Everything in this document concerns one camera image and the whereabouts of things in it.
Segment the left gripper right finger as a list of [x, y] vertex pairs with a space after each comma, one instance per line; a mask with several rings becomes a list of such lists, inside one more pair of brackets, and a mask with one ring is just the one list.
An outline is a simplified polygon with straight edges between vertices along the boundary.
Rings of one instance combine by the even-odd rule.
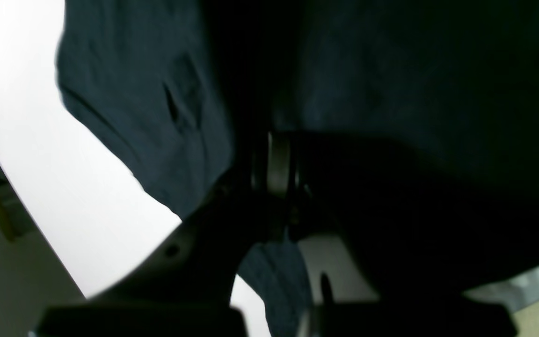
[[293, 136], [293, 239], [322, 301], [321, 337], [515, 337], [501, 304], [471, 300], [487, 249], [466, 240], [462, 190], [380, 137]]

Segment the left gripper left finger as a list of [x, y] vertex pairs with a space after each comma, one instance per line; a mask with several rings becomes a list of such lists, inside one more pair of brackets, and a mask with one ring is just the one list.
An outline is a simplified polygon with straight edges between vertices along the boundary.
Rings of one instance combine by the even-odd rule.
[[278, 268], [296, 150], [286, 133], [269, 133], [251, 163], [218, 180], [208, 199], [135, 270], [86, 302], [47, 309], [33, 337], [246, 337], [230, 305], [245, 279], [262, 298], [272, 335], [293, 336], [297, 302]]

